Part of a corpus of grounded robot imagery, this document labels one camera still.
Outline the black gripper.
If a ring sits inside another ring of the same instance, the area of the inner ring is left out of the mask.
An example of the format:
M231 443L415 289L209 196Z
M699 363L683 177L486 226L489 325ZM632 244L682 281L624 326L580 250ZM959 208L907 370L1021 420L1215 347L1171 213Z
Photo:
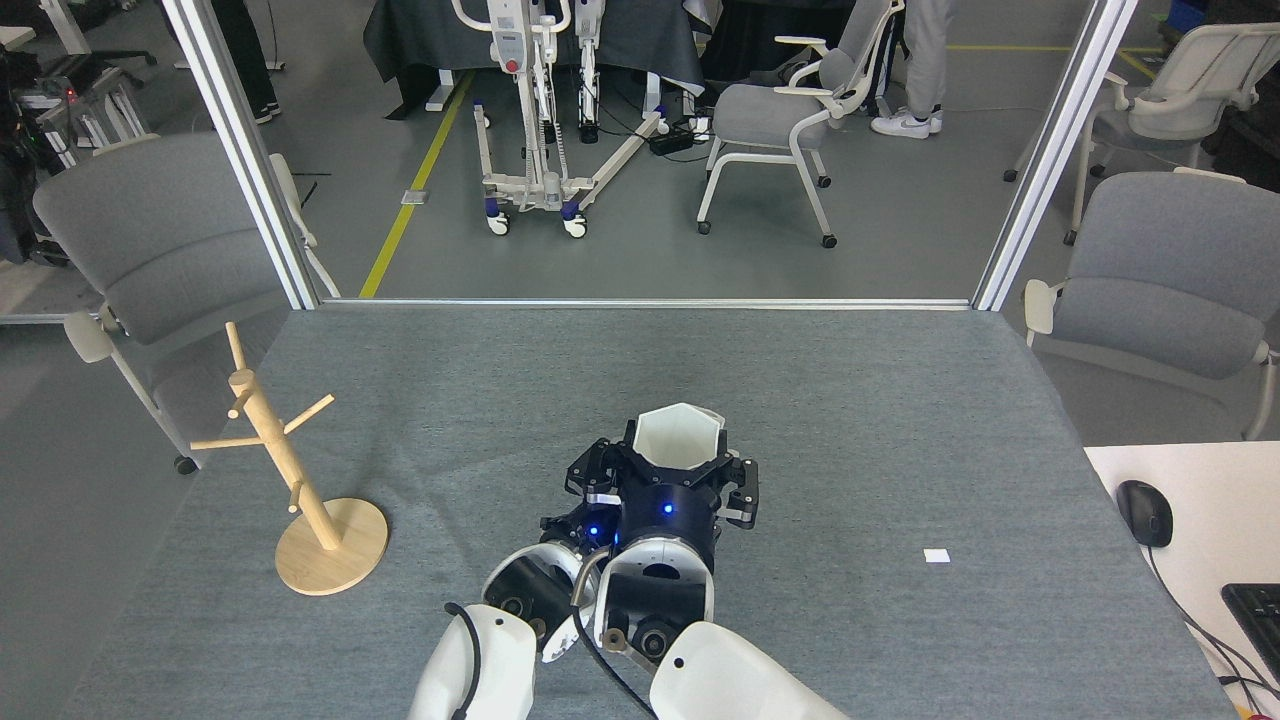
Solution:
M742 457L730 460L724 468L722 462L705 462L692 470L659 469L646 462L617 466L614 480L622 505L616 550L652 537L669 537L694 548L707 568L714 569L716 511L731 525L753 529L760 498L758 470L755 460ZM723 478L733 488L721 505Z
M541 519L541 541L558 542L573 551L595 551L612 546L616 533L616 506L586 501L626 501L641 491L631 443L599 438L589 446L564 474L564 491L585 501L571 511Z

